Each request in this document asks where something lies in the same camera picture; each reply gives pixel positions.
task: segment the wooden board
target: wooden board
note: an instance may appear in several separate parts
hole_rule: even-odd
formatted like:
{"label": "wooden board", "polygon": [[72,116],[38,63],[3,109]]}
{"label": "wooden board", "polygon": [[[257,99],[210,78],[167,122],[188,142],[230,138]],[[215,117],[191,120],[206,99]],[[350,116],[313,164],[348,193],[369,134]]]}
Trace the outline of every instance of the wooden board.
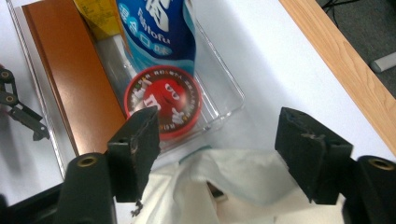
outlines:
{"label": "wooden board", "polygon": [[390,92],[315,0],[279,1],[396,155],[396,100]]}
{"label": "wooden board", "polygon": [[105,152],[125,118],[76,6],[46,0],[23,12],[76,154]]}

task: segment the transparent bin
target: transparent bin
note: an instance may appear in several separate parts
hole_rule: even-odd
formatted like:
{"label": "transparent bin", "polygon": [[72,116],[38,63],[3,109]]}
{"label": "transparent bin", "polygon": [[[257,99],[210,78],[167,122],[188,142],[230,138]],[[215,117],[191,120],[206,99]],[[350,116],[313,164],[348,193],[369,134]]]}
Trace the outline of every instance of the transparent bin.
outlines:
{"label": "transparent bin", "polygon": [[[197,54],[194,78],[202,91],[201,115],[188,133],[172,140],[161,141],[162,151],[178,147],[200,134],[218,130],[224,121],[243,108],[245,102],[244,93],[199,22],[196,22],[195,41]],[[124,54],[122,38],[115,35],[97,42],[95,46],[123,110],[124,93],[129,82],[136,76],[136,71]]]}

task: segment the yellow object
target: yellow object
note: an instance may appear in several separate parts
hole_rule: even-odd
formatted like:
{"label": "yellow object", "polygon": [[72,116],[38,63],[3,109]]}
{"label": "yellow object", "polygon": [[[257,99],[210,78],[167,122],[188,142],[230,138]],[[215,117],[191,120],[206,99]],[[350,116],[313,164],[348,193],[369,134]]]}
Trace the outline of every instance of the yellow object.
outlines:
{"label": "yellow object", "polygon": [[96,40],[120,33],[110,0],[74,0],[74,2]]}

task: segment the white cloth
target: white cloth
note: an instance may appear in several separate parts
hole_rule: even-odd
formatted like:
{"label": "white cloth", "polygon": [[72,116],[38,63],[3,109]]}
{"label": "white cloth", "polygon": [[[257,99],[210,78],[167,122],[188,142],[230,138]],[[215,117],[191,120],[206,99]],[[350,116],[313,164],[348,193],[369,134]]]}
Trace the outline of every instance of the white cloth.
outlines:
{"label": "white cloth", "polygon": [[[226,195],[216,202],[207,182]],[[134,223],[274,223],[312,207],[276,152],[199,150],[151,173]]]}

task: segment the red round container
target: red round container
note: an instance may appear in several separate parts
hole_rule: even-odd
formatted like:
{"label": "red round container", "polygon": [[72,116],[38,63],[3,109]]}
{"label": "red round container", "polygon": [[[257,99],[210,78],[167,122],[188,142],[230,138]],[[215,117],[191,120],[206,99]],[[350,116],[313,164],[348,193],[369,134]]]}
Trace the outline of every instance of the red round container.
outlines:
{"label": "red round container", "polygon": [[159,110],[161,140],[179,137],[199,118],[201,89],[182,69],[169,65],[150,67],[129,83],[124,95],[124,109],[129,118],[135,111],[154,105]]}

